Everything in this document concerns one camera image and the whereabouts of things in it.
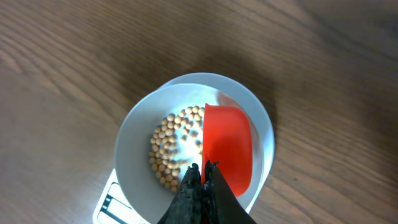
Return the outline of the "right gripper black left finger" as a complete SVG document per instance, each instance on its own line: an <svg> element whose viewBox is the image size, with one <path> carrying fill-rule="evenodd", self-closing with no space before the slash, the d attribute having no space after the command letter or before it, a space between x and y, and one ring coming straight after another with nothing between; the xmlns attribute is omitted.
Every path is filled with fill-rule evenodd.
<svg viewBox="0 0 398 224"><path fill-rule="evenodd" d="M158 224L201 224L201 175L199 166L188 167L177 194Z"/></svg>

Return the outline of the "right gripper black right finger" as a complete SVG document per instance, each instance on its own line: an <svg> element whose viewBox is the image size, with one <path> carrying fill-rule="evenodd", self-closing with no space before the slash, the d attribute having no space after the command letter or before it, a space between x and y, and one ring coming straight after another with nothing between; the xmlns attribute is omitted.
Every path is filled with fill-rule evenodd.
<svg viewBox="0 0 398 224"><path fill-rule="evenodd" d="M204 223L211 224L256 224L240 206L230 189L217 162L208 160L205 164Z"/></svg>

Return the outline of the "orange measuring scoop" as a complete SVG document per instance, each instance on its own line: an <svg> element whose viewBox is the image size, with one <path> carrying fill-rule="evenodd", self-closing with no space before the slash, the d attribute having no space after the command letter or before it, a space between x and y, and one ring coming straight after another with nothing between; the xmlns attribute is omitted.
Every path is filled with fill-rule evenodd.
<svg viewBox="0 0 398 224"><path fill-rule="evenodd" d="M241 109L205 105L202 163L208 161L218 163L234 196L247 191L252 178L252 136Z"/></svg>

